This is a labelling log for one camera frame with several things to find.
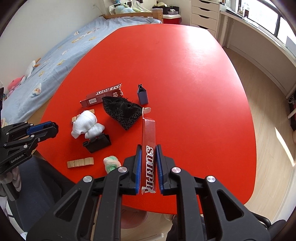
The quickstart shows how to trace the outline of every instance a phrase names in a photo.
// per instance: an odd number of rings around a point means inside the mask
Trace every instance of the white wall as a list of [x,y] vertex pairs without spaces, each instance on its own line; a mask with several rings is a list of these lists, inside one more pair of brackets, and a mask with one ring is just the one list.
[[178,6],[179,14],[182,17],[182,25],[190,26],[191,18],[191,0],[159,0],[169,6]]
[[0,37],[0,81],[6,87],[24,75],[32,60],[42,57],[71,32],[102,15],[102,0],[28,0]]
[[144,8],[148,9],[149,11],[152,10],[152,7],[156,4],[156,0],[143,0]]

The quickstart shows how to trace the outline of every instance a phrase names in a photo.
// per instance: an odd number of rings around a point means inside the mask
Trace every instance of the white sock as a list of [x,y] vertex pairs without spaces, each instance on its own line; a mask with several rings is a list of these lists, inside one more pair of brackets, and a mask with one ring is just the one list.
[[73,129],[71,135],[77,139],[80,134],[85,134],[86,139],[94,138],[100,135],[105,127],[100,123],[97,123],[96,116],[88,110],[82,112],[82,114],[73,123]]

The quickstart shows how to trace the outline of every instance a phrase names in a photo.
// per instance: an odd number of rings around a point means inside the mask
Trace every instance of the red table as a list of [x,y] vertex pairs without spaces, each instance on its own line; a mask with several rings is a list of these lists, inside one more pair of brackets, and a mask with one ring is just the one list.
[[[251,197],[256,174],[256,143],[252,116],[240,79],[213,36],[204,29],[169,24],[120,28],[79,61],[50,101],[42,122],[59,125],[54,139],[38,151],[74,182],[85,175],[105,176],[103,158],[114,155],[123,163],[141,143],[142,120],[125,131],[102,104],[98,122],[112,145],[89,153],[84,135],[71,136],[73,116],[87,94],[122,83],[129,101],[139,103],[138,84],[147,89],[156,121],[156,143],[178,167],[204,178],[213,175],[242,203]],[[94,165],[67,168],[67,161],[94,157]],[[123,205],[158,213],[176,213],[175,196],[124,196]]]

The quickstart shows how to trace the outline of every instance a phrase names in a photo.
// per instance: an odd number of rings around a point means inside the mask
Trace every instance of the silver screw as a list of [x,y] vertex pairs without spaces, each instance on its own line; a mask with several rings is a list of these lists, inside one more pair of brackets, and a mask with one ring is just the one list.
[[118,168],[118,171],[123,173],[123,172],[126,172],[128,169],[126,167],[120,167]]
[[213,176],[207,176],[207,181],[208,181],[209,183],[213,183],[213,182],[216,181],[216,178],[213,177]]
[[92,181],[92,177],[91,177],[91,176],[85,176],[85,177],[83,178],[83,181],[84,181],[85,183],[89,183],[89,182]]
[[172,172],[173,173],[180,173],[181,172],[181,168],[179,168],[179,167],[173,167],[172,168]]

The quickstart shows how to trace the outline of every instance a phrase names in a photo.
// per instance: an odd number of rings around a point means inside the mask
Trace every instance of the light blue bedsheet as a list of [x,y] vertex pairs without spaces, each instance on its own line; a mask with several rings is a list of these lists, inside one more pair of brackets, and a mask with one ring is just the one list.
[[142,17],[109,20],[98,17],[77,30],[79,34],[70,34],[39,60],[40,65],[31,76],[3,102],[2,119],[5,118],[8,124],[27,121],[54,95],[79,60],[106,36],[121,27],[150,23],[161,22]]

